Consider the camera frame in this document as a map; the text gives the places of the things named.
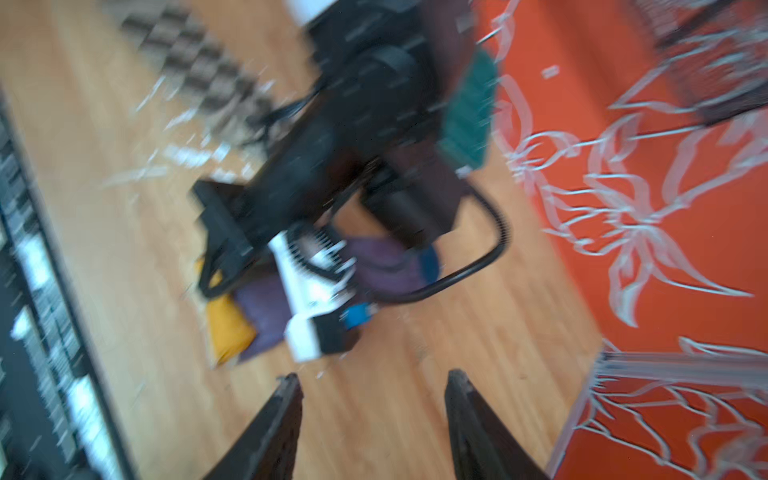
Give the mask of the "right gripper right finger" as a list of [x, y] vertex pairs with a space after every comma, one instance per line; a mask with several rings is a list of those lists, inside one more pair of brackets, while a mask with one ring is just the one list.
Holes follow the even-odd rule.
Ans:
[[545, 479], [547, 474], [516, 441], [466, 372], [448, 373], [444, 394], [458, 479]]

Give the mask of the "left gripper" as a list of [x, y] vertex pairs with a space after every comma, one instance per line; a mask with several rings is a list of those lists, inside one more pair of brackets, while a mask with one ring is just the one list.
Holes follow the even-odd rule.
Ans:
[[248, 183], [197, 180], [191, 192], [207, 233], [200, 293], [214, 299], [235, 289], [263, 263], [277, 234], [318, 219], [381, 149], [383, 127], [378, 115], [342, 117], [318, 107], [277, 142]]

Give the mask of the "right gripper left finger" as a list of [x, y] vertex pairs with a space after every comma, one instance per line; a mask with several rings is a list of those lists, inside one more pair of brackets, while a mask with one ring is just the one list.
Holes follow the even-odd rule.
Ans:
[[302, 401], [298, 376], [281, 377], [253, 421], [204, 479], [292, 479]]

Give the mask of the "purple sock with yellow cuff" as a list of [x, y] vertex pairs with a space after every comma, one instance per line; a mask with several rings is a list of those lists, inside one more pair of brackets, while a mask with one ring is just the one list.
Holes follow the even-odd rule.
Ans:
[[[407, 251], [385, 237], [349, 237], [345, 251], [363, 262], [359, 276], [371, 286], [407, 293], [436, 281], [437, 251]], [[212, 367], [247, 361], [284, 340], [293, 317], [280, 274], [273, 269], [204, 306], [206, 350]]]

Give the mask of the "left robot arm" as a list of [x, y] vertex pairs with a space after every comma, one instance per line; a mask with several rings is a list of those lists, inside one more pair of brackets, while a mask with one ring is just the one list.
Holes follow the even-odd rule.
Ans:
[[305, 28], [320, 76], [306, 112], [245, 184], [201, 179], [200, 293], [214, 299], [262, 266], [279, 233], [315, 223], [356, 181], [403, 246], [448, 232], [404, 161], [432, 160], [450, 96], [476, 49], [466, 1], [336, 1]]

